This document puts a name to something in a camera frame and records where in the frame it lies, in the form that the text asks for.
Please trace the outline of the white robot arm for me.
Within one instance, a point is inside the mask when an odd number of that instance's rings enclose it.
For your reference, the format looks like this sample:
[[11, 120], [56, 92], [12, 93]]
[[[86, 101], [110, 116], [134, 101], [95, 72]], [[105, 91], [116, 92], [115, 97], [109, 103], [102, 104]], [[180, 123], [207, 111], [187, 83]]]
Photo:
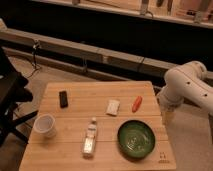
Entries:
[[207, 68], [199, 61], [175, 66], [165, 73], [165, 85], [156, 96], [165, 125], [172, 121], [173, 111], [185, 99], [205, 109], [213, 117], [213, 87], [204, 82], [206, 75]]

